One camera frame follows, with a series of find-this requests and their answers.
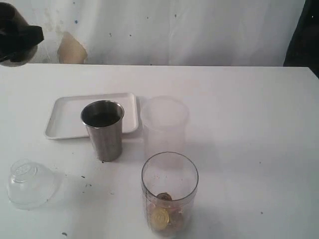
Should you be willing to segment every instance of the black kettle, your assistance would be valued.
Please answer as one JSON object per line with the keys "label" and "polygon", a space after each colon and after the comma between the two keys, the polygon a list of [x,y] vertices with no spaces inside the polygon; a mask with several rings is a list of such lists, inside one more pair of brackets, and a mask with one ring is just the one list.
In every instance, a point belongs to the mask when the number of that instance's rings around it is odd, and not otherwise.
{"label": "black kettle", "polygon": [[0,64],[20,66],[35,55],[44,40],[40,26],[30,26],[11,4],[0,2]]}

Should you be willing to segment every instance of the metal cup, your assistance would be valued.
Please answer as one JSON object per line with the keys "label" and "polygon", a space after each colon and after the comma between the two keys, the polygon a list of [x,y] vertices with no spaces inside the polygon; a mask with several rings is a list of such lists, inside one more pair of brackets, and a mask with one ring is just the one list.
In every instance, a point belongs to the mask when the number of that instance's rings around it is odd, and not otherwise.
{"label": "metal cup", "polygon": [[93,102],[81,113],[97,158],[103,162],[113,161],[122,153],[123,116],[123,107],[114,101]]}

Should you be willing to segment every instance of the clear plastic container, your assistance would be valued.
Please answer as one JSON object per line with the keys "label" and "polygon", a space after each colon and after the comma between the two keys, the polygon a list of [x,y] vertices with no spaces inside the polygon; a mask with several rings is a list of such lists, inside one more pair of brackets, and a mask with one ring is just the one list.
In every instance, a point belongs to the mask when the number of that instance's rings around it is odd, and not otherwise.
{"label": "clear plastic container", "polygon": [[16,208],[36,208],[46,203],[55,190],[55,176],[42,164],[23,159],[11,167],[7,193]]}
{"label": "clear plastic container", "polygon": [[188,108],[169,96],[150,99],[142,107],[145,158],[165,151],[183,153]]}
{"label": "clear plastic container", "polygon": [[163,237],[181,232],[189,222],[197,185],[196,166],[182,154],[162,152],[147,160],[142,190],[150,229]]}

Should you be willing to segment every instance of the white backdrop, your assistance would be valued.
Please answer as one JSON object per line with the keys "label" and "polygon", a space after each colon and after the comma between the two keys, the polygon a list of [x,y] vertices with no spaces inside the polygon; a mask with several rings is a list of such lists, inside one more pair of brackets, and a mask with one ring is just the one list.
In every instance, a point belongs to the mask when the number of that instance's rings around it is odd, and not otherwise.
{"label": "white backdrop", "polygon": [[7,0],[58,63],[64,31],[87,64],[281,66],[305,0]]}

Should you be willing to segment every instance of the white tabletop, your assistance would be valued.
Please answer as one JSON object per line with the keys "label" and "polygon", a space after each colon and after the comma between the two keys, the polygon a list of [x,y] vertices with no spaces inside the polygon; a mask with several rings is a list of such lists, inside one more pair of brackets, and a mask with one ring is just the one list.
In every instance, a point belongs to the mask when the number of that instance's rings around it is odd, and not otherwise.
{"label": "white tabletop", "polygon": [[[0,67],[0,238],[155,238],[142,208],[141,129],[104,164],[88,138],[43,135],[57,98],[116,92],[140,104],[171,95],[189,107],[186,155],[199,186],[180,238],[319,238],[319,80],[309,69],[50,64]],[[22,158],[63,175],[55,197],[33,211],[6,195]]]}

